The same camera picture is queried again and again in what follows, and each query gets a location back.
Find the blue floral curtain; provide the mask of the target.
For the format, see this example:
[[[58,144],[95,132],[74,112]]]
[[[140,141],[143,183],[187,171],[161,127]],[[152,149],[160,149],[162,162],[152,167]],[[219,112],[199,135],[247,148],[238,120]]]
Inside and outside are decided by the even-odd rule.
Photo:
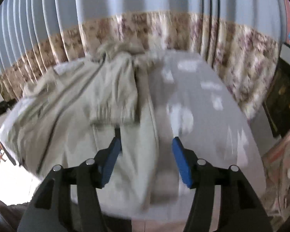
[[[276,69],[284,0],[3,0],[0,93],[23,86],[106,40],[199,53],[253,119]]]

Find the grey patterned bed sheet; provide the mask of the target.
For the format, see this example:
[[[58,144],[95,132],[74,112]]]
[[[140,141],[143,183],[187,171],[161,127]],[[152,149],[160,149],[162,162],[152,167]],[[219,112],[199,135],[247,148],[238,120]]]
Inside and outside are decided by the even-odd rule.
[[[212,165],[241,168],[258,196],[264,194],[266,180],[256,142],[246,116],[216,73],[193,53],[165,51],[162,66],[149,74],[149,90],[155,108],[162,108],[170,122],[172,139],[179,137],[184,147]],[[163,166],[169,154],[178,171],[171,141],[162,147]],[[151,220],[183,220],[188,216],[194,192],[180,179],[178,197],[134,213],[109,215]]]

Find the dark framed cabinet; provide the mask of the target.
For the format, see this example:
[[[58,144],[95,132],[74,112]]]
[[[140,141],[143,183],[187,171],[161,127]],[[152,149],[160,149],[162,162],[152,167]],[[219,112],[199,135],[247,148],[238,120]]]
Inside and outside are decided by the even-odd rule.
[[[290,130],[290,45],[284,43],[267,97],[263,103],[275,138]]]

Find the beige hooded jacket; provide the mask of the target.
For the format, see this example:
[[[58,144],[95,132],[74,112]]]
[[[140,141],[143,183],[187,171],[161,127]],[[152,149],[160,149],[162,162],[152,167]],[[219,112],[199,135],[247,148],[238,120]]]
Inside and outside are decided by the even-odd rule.
[[[178,197],[179,174],[162,147],[170,122],[153,106],[149,74],[165,51],[107,42],[84,59],[51,68],[28,83],[4,121],[1,141],[15,160],[39,179],[60,164],[78,166],[121,132],[122,153],[97,195],[104,210],[134,213]]]

